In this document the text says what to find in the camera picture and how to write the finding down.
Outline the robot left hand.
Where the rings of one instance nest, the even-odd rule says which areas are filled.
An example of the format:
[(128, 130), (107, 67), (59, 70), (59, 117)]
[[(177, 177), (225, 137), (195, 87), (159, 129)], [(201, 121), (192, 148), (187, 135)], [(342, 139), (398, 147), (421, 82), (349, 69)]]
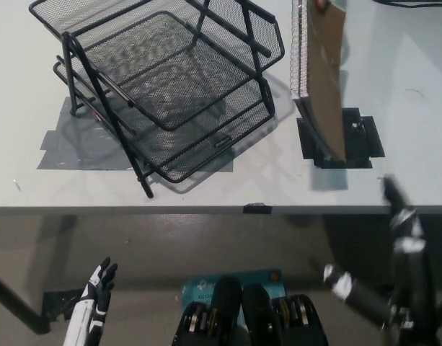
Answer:
[(74, 306), (63, 346), (98, 346), (107, 318), (118, 265), (106, 257), (90, 276)]

